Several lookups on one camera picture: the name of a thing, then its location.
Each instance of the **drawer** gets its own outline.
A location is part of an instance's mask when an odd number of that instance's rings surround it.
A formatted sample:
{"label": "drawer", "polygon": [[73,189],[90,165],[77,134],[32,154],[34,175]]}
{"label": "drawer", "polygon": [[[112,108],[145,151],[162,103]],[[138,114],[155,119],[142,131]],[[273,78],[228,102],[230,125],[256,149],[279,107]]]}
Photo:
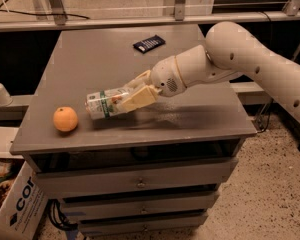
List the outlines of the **drawer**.
{"label": "drawer", "polygon": [[95,221],[87,224],[80,224],[79,231],[88,237],[114,235],[182,227],[197,227],[203,224],[206,219],[206,213],[193,212],[150,218],[109,220],[105,222]]}
{"label": "drawer", "polygon": [[37,174],[36,184],[50,199],[219,184],[237,159],[218,158],[146,164],[101,170]]}
{"label": "drawer", "polygon": [[143,191],[111,195],[88,202],[63,203],[62,212],[74,221],[159,214],[176,211],[208,209],[218,192],[204,191],[202,186],[176,190]]}

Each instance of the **green label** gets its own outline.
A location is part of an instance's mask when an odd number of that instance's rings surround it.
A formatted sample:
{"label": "green label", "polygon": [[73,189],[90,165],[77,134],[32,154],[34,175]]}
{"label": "green label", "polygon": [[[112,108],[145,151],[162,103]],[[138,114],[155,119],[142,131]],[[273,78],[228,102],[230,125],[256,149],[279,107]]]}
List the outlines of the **green label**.
{"label": "green label", "polygon": [[108,118],[108,117],[110,117],[110,113],[109,113],[109,108],[108,108],[108,104],[107,104],[107,98],[106,98],[104,91],[100,92],[100,98],[101,98],[101,105],[102,105],[104,117]]}

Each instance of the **gray table surface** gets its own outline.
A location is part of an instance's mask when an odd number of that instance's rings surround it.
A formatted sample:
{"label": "gray table surface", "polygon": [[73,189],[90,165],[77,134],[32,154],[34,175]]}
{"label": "gray table surface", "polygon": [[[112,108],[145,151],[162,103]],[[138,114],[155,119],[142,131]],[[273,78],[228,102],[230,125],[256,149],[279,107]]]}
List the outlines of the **gray table surface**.
{"label": "gray table surface", "polygon": [[[141,54],[132,44],[153,35],[166,44]],[[252,136],[256,130],[228,82],[200,85],[111,119],[92,121],[89,93],[121,87],[158,61],[202,44],[197,25],[62,32],[10,152],[38,154]],[[71,106],[78,127],[54,128],[53,113]]]}

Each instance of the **white can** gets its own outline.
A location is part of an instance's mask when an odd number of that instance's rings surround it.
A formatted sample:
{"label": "white can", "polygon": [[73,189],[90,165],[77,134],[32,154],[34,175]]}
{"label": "white can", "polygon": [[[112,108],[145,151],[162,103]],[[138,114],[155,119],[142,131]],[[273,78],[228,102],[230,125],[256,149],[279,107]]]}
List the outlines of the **white can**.
{"label": "white can", "polygon": [[118,104],[132,91],[131,88],[121,87],[106,91],[95,92],[87,95],[86,109],[91,118],[109,118],[114,115],[125,113],[120,111]]}

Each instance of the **cardboard box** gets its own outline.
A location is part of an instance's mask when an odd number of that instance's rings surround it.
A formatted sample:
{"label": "cardboard box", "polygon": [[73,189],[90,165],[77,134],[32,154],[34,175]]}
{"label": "cardboard box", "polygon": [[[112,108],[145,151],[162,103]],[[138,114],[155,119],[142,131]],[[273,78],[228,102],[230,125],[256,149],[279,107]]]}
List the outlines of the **cardboard box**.
{"label": "cardboard box", "polygon": [[[15,130],[2,129],[0,134]],[[0,158],[14,158],[8,152],[13,134],[0,138]],[[31,240],[37,230],[48,198],[33,183],[33,170],[24,162],[0,208],[0,240]]]}

